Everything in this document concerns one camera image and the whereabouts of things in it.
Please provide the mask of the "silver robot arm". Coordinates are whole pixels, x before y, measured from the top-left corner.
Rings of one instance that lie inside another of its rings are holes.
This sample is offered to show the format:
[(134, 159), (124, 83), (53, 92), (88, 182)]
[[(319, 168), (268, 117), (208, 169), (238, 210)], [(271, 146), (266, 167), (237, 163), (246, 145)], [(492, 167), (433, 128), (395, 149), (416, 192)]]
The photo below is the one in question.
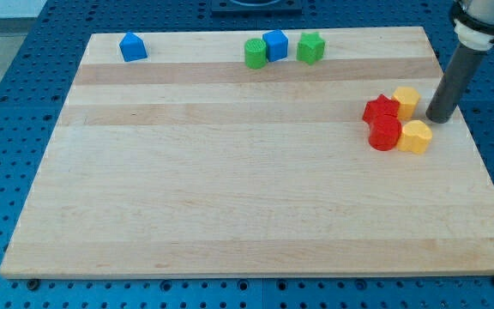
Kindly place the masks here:
[(494, 46), (494, 0), (454, 0), (449, 19), (458, 45), (425, 112), (430, 121), (438, 124), (450, 120), (478, 67)]

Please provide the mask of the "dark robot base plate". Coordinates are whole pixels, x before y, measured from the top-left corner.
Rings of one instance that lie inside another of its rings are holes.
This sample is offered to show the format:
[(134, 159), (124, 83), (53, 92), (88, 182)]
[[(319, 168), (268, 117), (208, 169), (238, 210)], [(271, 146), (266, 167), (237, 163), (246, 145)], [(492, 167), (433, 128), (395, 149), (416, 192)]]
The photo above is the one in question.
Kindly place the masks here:
[(300, 13), (302, 0), (210, 0), (213, 15)]

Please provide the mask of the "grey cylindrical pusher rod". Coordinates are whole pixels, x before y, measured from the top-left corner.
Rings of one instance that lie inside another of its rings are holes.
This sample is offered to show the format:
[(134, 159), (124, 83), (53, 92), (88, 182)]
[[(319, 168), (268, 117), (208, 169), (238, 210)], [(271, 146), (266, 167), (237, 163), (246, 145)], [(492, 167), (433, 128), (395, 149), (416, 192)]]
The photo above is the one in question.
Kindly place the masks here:
[(430, 121), (445, 124), (451, 119), (486, 55), (487, 51), (474, 50), (462, 43), (457, 45), (426, 109), (425, 115)]

